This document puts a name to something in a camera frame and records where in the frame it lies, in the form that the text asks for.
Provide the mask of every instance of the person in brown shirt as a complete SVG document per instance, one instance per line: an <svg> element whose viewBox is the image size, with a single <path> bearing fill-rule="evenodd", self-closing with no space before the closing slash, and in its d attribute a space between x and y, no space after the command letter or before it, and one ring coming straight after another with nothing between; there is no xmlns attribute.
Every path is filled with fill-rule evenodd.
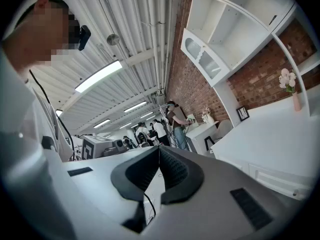
<svg viewBox="0 0 320 240"><path fill-rule="evenodd" d="M167 118L171 126L173 126L173 135L176 138L177 145L182 150L188 150L188 143L182 125L190 125L192 122L180 120L174 113L176 104L173 101L167 103Z"/></svg>

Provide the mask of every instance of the brown shirt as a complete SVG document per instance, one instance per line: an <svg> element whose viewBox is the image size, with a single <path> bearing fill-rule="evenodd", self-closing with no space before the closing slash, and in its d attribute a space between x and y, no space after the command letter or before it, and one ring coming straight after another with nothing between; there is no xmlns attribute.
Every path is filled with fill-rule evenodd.
<svg viewBox="0 0 320 240"><path fill-rule="evenodd" d="M171 125L171 126L173 125L173 129L181 126L180 123L176 122L176 121L173 119L173 117L174 117L175 115L176 115L176 114L175 114L174 112L172 112L172 111L168 113L168 120L169 120L170 125Z"/></svg>

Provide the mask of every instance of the framed photo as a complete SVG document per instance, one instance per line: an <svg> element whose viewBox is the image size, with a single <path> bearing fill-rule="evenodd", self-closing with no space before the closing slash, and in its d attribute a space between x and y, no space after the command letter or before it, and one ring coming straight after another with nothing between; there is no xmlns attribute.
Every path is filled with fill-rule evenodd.
<svg viewBox="0 0 320 240"><path fill-rule="evenodd" d="M238 116L239 116L241 122L250 117L248 110L245 108L245 106L241 106L241 107L237 108L236 112L238 113Z"/></svg>

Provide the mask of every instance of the blue jeans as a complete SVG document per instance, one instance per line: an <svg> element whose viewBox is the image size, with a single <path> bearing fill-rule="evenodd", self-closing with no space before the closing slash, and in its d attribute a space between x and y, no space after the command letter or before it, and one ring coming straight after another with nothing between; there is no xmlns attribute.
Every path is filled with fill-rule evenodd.
<svg viewBox="0 0 320 240"><path fill-rule="evenodd" d="M189 151L189 147L188 147L188 143L187 143L187 139L185 136L184 131L182 130L181 127L176 127L173 129L173 134L176 138L177 144L179 146L179 148L181 150L188 150Z"/></svg>

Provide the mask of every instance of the pink vase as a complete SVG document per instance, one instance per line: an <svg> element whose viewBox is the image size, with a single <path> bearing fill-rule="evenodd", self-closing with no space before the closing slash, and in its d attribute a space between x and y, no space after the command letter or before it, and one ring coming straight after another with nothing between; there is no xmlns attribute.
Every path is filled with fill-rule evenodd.
<svg viewBox="0 0 320 240"><path fill-rule="evenodd" d="M298 112L301 110L301 104L299 101L298 93L297 92L292 93L292 97L293 97L294 110Z"/></svg>

